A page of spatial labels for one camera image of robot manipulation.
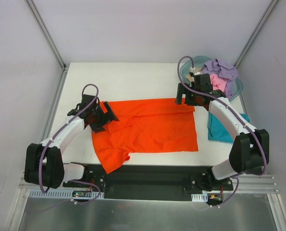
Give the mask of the orange t shirt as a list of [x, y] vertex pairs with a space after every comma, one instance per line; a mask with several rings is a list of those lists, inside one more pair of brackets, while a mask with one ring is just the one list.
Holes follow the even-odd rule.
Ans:
[[130, 159], [130, 153], [197, 152], [193, 106], [174, 98], [109, 102], [118, 118], [92, 133], [95, 153], [107, 174]]

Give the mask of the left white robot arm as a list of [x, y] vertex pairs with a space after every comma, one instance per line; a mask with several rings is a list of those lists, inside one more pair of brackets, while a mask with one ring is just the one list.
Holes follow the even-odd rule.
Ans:
[[84, 94], [81, 102], [67, 113], [65, 122], [51, 137], [27, 147], [25, 181], [39, 185], [44, 193], [72, 180], [79, 187], [88, 186], [91, 176], [85, 172], [84, 165], [65, 164], [62, 155], [72, 140], [86, 127], [99, 133], [112, 121], [118, 121], [118, 117], [107, 101], [100, 102], [97, 96]]

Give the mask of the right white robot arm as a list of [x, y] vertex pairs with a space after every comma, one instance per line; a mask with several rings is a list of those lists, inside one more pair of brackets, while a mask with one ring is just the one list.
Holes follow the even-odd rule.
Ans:
[[233, 139], [228, 159], [210, 167], [197, 181], [198, 188], [216, 190], [223, 181], [243, 173], [265, 174], [269, 163], [269, 133], [247, 122], [230, 104], [223, 91], [214, 90], [208, 74], [190, 74], [189, 84], [180, 81], [176, 104], [203, 106], [227, 129]]

